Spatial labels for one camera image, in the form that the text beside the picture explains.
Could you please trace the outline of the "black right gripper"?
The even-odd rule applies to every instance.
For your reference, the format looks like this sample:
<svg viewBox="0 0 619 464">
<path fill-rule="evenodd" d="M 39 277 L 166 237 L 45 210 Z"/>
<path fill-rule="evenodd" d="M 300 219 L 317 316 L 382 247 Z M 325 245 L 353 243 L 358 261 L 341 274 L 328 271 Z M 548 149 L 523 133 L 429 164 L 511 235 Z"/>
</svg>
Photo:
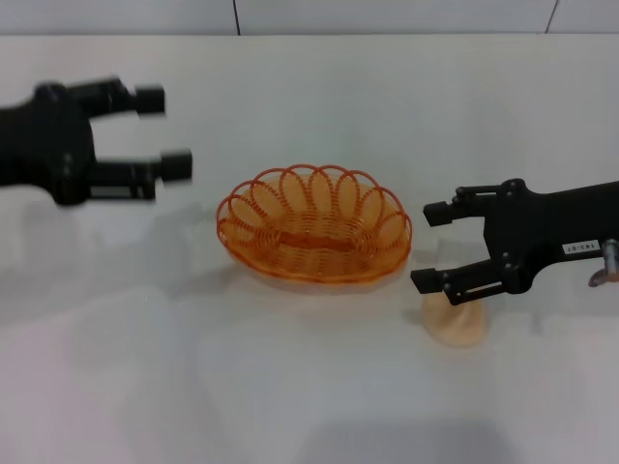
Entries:
<svg viewBox="0 0 619 464">
<path fill-rule="evenodd" d="M 618 184 L 536 193 L 523 180 L 459 187 L 450 203 L 426 204 L 430 226 L 464 218 L 484 221 L 491 259 L 456 268 L 415 270 L 423 294 L 443 293 L 451 305 L 527 292 L 556 263 L 601 257 L 604 282 L 618 280 Z"/>
</svg>

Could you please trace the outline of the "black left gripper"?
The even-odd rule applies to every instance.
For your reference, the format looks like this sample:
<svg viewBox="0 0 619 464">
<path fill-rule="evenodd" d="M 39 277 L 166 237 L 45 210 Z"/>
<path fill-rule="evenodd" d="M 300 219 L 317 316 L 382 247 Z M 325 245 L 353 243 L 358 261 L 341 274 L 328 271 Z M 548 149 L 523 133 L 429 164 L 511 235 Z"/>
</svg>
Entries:
<svg viewBox="0 0 619 464">
<path fill-rule="evenodd" d="M 96 162 L 90 118 L 124 112 L 164 114 L 163 87 L 130 90 L 119 77 L 37 85 L 28 100 L 1 110 L 1 186 L 42 189 L 56 204 L 75 206 L 91 199 L 154 201 L 158 181 L 190 181 L 191 151 Z"/>
</svg>

